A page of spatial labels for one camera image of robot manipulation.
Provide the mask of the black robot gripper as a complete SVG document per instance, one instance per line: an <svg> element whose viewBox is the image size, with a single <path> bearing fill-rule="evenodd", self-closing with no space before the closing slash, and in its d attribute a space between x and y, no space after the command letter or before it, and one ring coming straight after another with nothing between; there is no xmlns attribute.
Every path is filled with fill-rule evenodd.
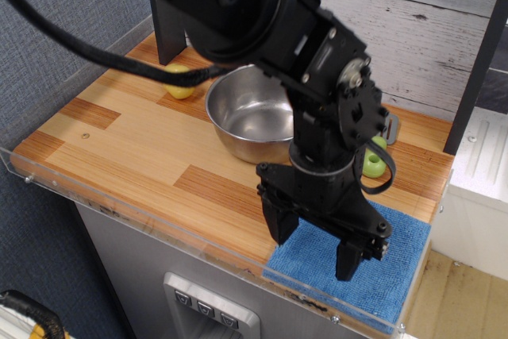
<svg viewBox="0 0 508 339"><path fill-rule="evenodd" d="M314 162L256 166L258 194L272 239L283 245L298 228L299 218L340 238L337 280L351 280L362 258L381 260L392 234L390 223L364 196L386 191L393 179L377 187L363 185L362 162L348 154L329 170Z"/></svg>

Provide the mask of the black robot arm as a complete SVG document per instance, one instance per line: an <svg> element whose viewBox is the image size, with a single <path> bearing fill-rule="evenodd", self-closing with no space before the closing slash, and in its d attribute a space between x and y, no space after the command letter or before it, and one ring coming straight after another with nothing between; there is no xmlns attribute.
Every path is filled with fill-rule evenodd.
<svg viewBox="0 0 508 339"><path fill-rule="evenodd" d="M381 259L391 225L360 182L366 149L386 128L365 44L321 0L163 0L181 15L194 49L223 67L256 65L276 77L293 110L290 164L258 164L258 192L273 239L300 219L338 237L336 277Z"/></svg>

